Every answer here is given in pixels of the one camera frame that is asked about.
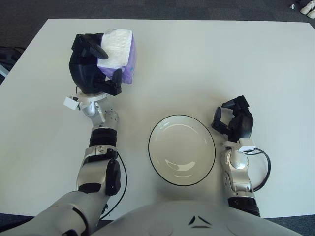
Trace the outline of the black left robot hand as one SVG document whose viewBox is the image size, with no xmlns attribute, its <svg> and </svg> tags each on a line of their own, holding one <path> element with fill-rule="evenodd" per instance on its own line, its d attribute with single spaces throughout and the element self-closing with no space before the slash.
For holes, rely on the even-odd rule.
<svg viewBox="0 0 315 236">
<path fill-rule="evenodd" d="M 87 95 L 101 92 L 116 96 L 122 92 L 122 70 L 116 69 L 110 80 L 97 66 L 99 59 L 109 59 L 108 53 L 102 49 L 103 33 L 78 34 L 72 44 L 69 71 L 72 79 Z"/>
</svg>

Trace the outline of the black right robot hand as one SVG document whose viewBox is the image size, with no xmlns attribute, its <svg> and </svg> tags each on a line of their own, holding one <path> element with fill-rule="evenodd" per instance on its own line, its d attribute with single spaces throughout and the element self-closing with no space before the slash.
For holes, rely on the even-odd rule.
<svg viewBox="0 0 315 236">
<path fill-rule="evenodd" d="M 230 109 L 233 114 L 228 125 L 221 121 L 221 109 Z M 240 138 L 250 138 L 253 128 L 253 116 L 249 111 L 249 104 L 243 95 L 222 103 L 217 107 L 211 127 L 227 136 L 230 142 L 237 142 Z"/>
</svg>

